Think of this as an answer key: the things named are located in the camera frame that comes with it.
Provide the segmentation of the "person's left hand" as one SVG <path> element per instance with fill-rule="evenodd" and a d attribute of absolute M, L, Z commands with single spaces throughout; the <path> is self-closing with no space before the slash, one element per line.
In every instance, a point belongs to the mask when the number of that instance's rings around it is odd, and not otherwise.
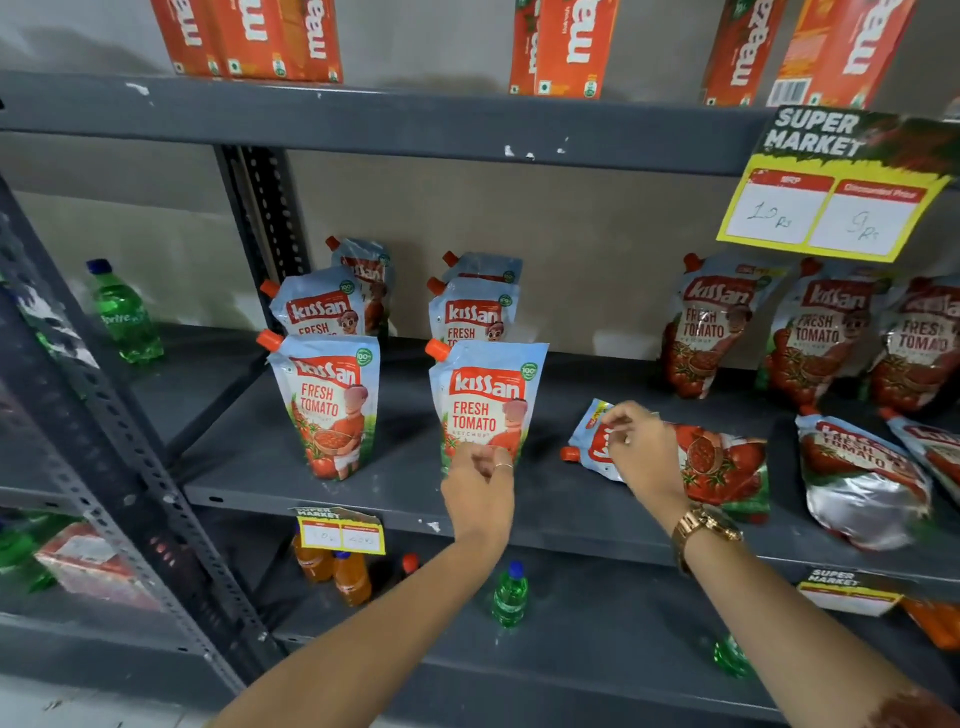
<path fill-rule="evenodd" d="M 515 480 L 449 477 L 440 491 L 455 541 L 502 552 L 515 513 Z"/>

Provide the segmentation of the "person's right hand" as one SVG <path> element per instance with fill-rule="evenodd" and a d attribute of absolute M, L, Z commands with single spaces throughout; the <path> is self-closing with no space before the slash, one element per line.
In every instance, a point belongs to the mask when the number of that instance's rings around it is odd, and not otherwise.
<path fill-rule="evenodd" d="M 667 533 L 690 509 L 673 427 L 662 421 L 662 454 L 648 462 L 615 462 L 621 480 Z"/>

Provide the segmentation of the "blue tomato ketchup pouch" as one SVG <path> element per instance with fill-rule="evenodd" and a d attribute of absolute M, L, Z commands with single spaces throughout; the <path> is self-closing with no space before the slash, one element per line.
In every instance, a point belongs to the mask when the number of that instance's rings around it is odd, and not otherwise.
<path fill-rule="evenodd" d="M 445 476 L 463 444 L 501 448 L 520 461 L 545 370 L 547 343 L 431 339 L 428 372 L 441 429 L 440 470 Z"/>

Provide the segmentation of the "red tomato ketchup pouch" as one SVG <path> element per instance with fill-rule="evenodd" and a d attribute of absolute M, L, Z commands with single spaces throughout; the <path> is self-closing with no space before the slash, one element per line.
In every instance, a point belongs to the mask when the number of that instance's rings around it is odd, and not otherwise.
<path fill-rule="evenodd" d="M 614 408 L 594 399 L 577 424 L 561 460 L 580 464 L 607 480 L 623 482 L 609 454 L 610 428 L 603 417 Z M 766 440 L 718 433 L 702 426 L 672 425 L 678 464 L 690 500 L 722 509 L 734 520 L 764 524 L 771 512 Z"/>

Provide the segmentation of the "person's right forearm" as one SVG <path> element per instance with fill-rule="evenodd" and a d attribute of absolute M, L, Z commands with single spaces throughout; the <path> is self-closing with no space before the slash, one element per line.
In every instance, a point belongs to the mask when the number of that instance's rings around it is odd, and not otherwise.
<path fill-rule="evenodd" d="M 960 713 L 817 607 L 744 541 L 695 533 L 687 564 L 791 728 L 960 728 Z"/>

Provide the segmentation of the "gold wristwatch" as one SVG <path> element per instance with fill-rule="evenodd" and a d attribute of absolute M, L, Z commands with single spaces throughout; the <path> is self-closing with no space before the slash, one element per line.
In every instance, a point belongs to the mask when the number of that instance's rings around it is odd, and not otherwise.
<path fill-rule="evenodd" d="M 721 508 L 694 502 L 680 517 L 671 533 L 671 544 L 677 567 L 687 577 L 692 571 L 686 550 L 690 538 L 700 531 L 712 533 L 727 542 L 743 542 L 743 533 Z"/>

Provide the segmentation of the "green soda bottle blue cap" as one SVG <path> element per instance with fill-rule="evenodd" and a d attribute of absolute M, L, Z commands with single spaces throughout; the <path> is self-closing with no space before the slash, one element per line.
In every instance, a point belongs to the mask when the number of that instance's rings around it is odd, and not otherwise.
<path fill-rule="evenodd" d="M 524 564 L 512 560 L 500 574 L 491 601 L 491 614 L 504 628 L 520 624 L 529 601 L 529 581 Z"/>
<path fill-rule="evenodd" d="M 119 356 L 134 365 L 163 358 L 162 339 L 138 292 L 114 273 L 107 259 L 90 259 L 85 265 L 93 279 L 94 308 Z"/>

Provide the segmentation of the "small yellow price tag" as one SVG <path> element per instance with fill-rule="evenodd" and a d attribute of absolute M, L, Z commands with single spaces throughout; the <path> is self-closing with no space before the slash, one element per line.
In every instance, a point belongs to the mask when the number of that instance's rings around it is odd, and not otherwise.
<path fill-rule="evenodd" d="M 342 506 L 300 506 L 293 513 L 305 549 L 386 554 L 385 529 L 378 516 Z"/>
<path fill-rule="evenodd" d="M 815 567 L 796 588 L 823 610 L 881 618 L 899 605 L 910 586 L 881 574 Z"/>

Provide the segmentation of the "rows of blue sauce pouches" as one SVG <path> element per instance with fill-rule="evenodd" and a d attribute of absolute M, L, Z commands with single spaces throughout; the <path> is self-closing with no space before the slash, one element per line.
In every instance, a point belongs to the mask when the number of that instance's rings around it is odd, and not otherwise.
<path fill-rule="evenodd" d="M 447 278 L 432 277 L 428 311 L 431 339 L 507 340 L 521 297 L 516 259 L 447 254 Z M 334 269 L 296 276 L 278 285 L 264 281 L 272 312 L 286 334 L 269 329 L 256 341 L 269 352 L 288 416 L 316 478 L 344 480 L 370 460 L 378 425 L 382 356 L 378 340 L 347 330 L 354 321 L 354 280 L 334 289 Z"/>

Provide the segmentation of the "orange drink bottle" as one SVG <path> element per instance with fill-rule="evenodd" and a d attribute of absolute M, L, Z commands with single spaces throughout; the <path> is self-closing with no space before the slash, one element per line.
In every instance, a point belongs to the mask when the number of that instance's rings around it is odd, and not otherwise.
<path fill-rule="evenodd" d="M 345 604 L 358 608 L 373 596 L 366 555 L 358 552 L 335 551 L 333 553 L 333 580 Z"/>
<path fill-rule="evenodd" d="M 306 546 L 299 530 L 292 540 L 294 558 L 305 578 L 312 584 L 329 582 L 333 578 L 335 557 L 328 549 Z"/>
<path fill-rule="evenodd" d="M 960 604 L 905 597 L 901 607 L 938 650 L 960 653 Z"/>

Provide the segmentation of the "group of red sauce pouches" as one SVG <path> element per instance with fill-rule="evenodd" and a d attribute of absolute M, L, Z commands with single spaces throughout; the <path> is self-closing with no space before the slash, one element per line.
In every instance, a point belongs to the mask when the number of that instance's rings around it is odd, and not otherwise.
<path fill-rule="evenodd" d="M 709 394 L 723 359 L 787 277 L 732 252 L 688 254 L 660 363 L 679 397 Z M 888 552 L 917 541 L 933 515 L 933 483 L 901 447 L 818 404 L 870 334 L 893 279 L 877 266 L 807 257 L 775 307 L 756 386 L 798 408 L 799 467 L 811 517 L 861 550 Z"/>

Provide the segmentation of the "large yellow price sign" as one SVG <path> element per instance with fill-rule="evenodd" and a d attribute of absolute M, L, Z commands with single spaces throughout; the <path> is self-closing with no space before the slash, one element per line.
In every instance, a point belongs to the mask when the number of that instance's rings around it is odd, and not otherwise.
<path fill-rule="evenodd" d="M 892 262 L 960 179 L 960 123 L 817 105 L 779 106 L 763 128 L 718 241 Z"/>

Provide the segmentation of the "grey metal shelving rack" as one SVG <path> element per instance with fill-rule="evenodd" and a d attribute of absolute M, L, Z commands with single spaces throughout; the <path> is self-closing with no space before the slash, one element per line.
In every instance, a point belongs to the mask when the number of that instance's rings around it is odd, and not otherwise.
<path fill-rule="evenodd" d="M 507 163 L 514 143 L 539 164 L 654 173 L 724 176 L 745 164 L 747 143 L 765 112 L 716 111 L 651 104 L 537 102 L 412 91 L 381 92 L 186 78 L 98 77 L 0 71 L 0 132 L 81 138 L 205 143 L 221 164 L 239 226 L 243 211 L 236 174 L 245 153 L 263 162 L 272 152 L 320 151 L 367 156 Z M 133 565 L 166 599 L 171 619 L 213 662 L 231 690 L 279 661 L 283 644 L 306 635 L 270 631 L 237 587 L 236 616 L 213 588 L 234 588 L 233 573 L 206 541 L 188 504 L 280 515 L 320 504 L 293 462 L 293 441 L 280 409 L 267 404 L 265 358 L 226 376 L 218 398 L 160 441 L 126 386 L 127 370 L 104 350 L 106 335 L 89 321 L 0 176 L 0 271 L 17 295 L 49 303 L 77 337 L 75 357 L 52 357 L 35 340 L 17 305 L 0 295 L 0 422 L 33 437 L 22 455 L 67 500 L 94 516 L 107 540 L 130 549 Z M 715 399 L 670 397 L 650 365 L 626 359 L 550 353 L 546 384 L 534 409 L 533 459 L 519 477 L 519 519 L 511 554 L 530 560 L 548 592 L 534 601 L 541 620 L 519 639 L 495 646 L 490 616 L 471 607 L 429 653 L 413 685 L 401 690 L 389 720 L 420 725 L 479 725 L 506 706 L 534 717 L 535 698 L 551 698 L 547 718 L 573 728 L 588 707 L 625 718 L 694 712 L 736 728 L 778 722 L 757 686 L 707 668 L 706 601 L 692 582 L 668 575 L 673 558 L 648 516 L 628 507 L 621 486 L 589 487 L 586 472 L 556 460 L 561 436 L 590 394 L 637 395 L 672 419 L 773 437 L 774 516 L 750 526 L 759 556 L 799 577 L 828 567 L 892 577 L 922 597 L 960 601 L 960 516 L 948 506 L 938 531 L 912 549 L 873 555 L 826 534 L 801 513 L 801 480 L 792 419 L 750 393 L 746 373 L 721 375 Z M 275 636 L 281 636 L 277 642 Z"/>

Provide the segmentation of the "row of orange juice cartons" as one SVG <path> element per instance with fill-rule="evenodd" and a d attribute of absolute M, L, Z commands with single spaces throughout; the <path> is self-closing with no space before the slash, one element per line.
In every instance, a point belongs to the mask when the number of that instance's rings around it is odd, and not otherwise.
<path fill-rule="evenodd" d="M 598 99 L 624 0 L 510 0 L 511 95 Z M 181 76 L 342 84 L 335 0 L 149 0 Z M 759 93 L 786 0 L 725 0 L 707 106 L 870 105 L 917 0 L 803 0 L 765 100 Z"/>

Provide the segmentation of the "red and white packet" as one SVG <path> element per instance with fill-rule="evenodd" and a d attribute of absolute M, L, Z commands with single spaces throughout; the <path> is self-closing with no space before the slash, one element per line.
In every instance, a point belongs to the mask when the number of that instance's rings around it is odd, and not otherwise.
<path fill-rule="evenodd" d="M 163 611 L 162 603 L 86 521 L 66 525 L 33 556 L 70 594 Z"/>

